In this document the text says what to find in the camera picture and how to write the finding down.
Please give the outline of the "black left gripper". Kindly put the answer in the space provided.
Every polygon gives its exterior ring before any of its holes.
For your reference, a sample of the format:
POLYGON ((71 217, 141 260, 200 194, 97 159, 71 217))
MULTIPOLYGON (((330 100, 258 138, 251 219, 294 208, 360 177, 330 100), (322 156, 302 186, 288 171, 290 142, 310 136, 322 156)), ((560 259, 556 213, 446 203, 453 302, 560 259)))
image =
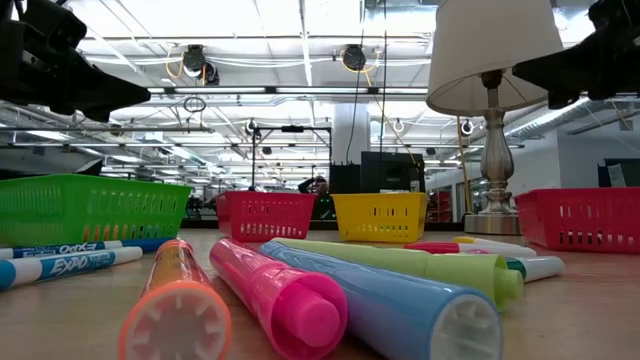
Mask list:
POLYGON ((1 98, 19 105, 45 105, 99 122, 110 110, 149 100, 150 92, 103 72, 76 47, 87 26, 62 1, 1 3, 1 98))

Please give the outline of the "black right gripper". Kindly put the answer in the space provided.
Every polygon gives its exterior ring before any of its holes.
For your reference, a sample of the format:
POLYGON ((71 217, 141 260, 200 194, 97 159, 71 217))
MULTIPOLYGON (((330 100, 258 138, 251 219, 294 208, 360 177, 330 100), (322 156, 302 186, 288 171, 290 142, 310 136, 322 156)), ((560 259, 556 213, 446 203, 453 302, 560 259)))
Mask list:
POLYGON ((594 31, 579 44, 517 63, 513 74, 549 91, 551 109, 585 93, 605 100, 639 90, 639 2, 602 0, 589 7, 594 31))

